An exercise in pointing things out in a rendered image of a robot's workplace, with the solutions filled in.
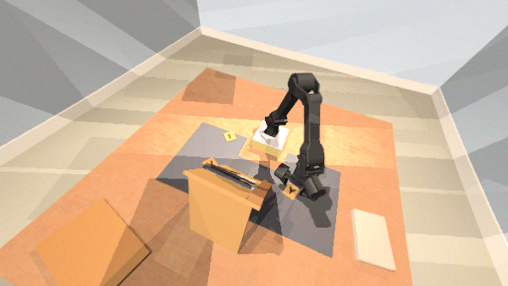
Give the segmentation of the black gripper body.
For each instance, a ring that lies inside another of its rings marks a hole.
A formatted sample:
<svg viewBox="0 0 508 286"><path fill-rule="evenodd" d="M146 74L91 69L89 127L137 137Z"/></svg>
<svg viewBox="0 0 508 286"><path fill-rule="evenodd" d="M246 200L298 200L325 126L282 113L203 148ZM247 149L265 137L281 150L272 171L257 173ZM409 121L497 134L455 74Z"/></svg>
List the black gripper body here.
<svg viewBox="0 0 508 286"><path fill-rule="evenodd" d="M280 163L279 166L277 167L277 169L275 170L274 172L274 175L276 177L278 177L279 179L285 179L287 178L292 184L294 184L295 186L297 186L298 188L302 187L303 184L302 184L302 179L298 178L296 175L295 175L295 170L294 172L291 174L289 172L287 172L287 170L289 169L290 167L288 167L287 165L285 165L284 163ZM304 187L304 186L303 186Z"/></svg>

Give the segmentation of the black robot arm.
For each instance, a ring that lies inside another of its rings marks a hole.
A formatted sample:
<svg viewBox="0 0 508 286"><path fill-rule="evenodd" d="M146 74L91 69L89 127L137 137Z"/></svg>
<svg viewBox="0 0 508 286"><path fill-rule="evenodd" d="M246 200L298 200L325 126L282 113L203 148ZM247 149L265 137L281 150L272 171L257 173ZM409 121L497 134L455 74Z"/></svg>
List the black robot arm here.
<svg viewBox="0 0 508 286"><path fill-rule="evenodd" d="M267 128L263 133L273 138L279 132L279 126L288 123L287 114L298 100L304 106L304 140L297 155L298 162L295 175L302 179L302 184L309 199L326 193L318 175L324 167L324 149L320 143L320 105L322 96L319 93L320 83L314 73L292 74L287 83L288 92L277 110L265 117ZM308 94L310 91L313 94ZM314 168L318 166L318 168Z"/></svg>

